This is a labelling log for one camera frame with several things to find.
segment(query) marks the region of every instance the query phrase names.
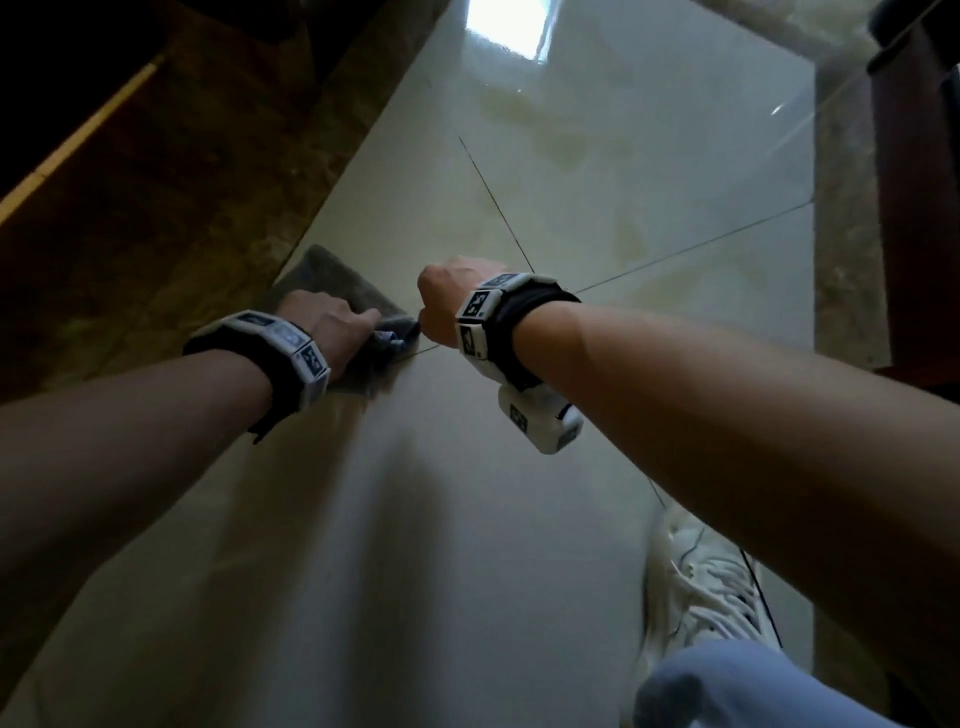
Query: hand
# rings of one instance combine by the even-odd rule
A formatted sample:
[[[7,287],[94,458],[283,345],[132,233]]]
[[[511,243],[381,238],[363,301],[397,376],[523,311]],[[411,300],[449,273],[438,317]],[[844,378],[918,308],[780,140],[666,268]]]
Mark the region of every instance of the hand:
[[[331,381],[344,372],[380,321],[375,308],[353,313],[343,299],[307,291],[291,291],[284,296],[276,315],[310,334],[330,367]]]
[[[470,292],[484,280],[507,270],[503,263],[480,257],[451,258],[443,265],[428,265],[417,279],[423,309],[423,335],[445,347],[457,347],[456,316]]]

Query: shoe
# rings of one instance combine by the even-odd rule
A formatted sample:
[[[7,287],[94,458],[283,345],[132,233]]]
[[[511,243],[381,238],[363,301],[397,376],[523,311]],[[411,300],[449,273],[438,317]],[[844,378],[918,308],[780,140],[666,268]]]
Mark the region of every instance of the shoe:
[[[759,579],[753,560],[750,567]],[[646,607],[646,635],[623,725],[631,725],[625,719],[633,714],[640,684],[660,662],[685,647],[753,640],[780,652],[759,585],[739,547],[677,503],[663,514],[651,540]]]

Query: pant leg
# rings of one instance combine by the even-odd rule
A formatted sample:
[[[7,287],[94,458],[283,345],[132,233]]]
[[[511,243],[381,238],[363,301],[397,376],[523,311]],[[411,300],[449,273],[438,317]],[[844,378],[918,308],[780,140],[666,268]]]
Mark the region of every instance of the pant leg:
[[[800,672],[759,643],[682,650],[636,693],[636,728],[893,728],[896,723]]]

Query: shoelace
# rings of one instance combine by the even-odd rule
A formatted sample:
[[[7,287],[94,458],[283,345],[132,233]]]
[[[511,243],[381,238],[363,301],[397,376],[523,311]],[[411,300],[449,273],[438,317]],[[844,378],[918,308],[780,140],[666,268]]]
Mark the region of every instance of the shoelace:
[[[694,604],[684,620],[684,646],[690,646],[705,632],[726,640],[759,640],[759,615],[762,609],[750,573],[739,561],[717,556],[697,566],[697,571],[712,577],[709,587],[685,579]]]

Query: person's left hand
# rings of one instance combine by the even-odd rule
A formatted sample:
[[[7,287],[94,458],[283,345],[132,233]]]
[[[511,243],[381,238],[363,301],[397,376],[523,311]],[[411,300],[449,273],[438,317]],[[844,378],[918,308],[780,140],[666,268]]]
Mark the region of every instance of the person's left hand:
[[[317,342],[330,367],[331,381],[344,372],[380,321],[375,308],[353,313],[343,299],[307,291],[291,291],[284,296],[276,315],[296,324]]]

